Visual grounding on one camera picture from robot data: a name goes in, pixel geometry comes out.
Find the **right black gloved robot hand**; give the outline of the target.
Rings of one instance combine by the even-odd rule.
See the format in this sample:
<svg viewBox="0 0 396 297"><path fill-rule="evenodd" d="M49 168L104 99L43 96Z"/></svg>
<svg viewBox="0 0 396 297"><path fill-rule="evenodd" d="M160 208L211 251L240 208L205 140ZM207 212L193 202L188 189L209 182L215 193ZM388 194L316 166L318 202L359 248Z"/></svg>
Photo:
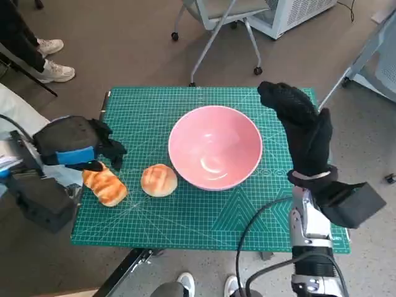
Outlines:
<svg viewBox="0 0 396 297"><path fill-rule="evenodd" d="M330 111L318 111L303 91L285 83L263 81L257 91L261 104L276 112L285 130L293 169L310 177L330 171Z"/></svg>

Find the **left bare robot hand blue tape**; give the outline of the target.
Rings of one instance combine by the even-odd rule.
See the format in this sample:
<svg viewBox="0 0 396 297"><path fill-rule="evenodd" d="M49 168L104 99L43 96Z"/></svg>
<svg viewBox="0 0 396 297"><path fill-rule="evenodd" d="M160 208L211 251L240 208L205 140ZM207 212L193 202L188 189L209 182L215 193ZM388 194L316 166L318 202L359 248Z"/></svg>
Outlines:
<svg viewBox="0 0 396 297"><path fill-rule="evenodd" d="M33 143L45 165L64 165L74 170L103 171L97 158L103 155L119 171L125 147L110 139L113 131L97 119L67 116L56 119L33 135Z"/></svg>

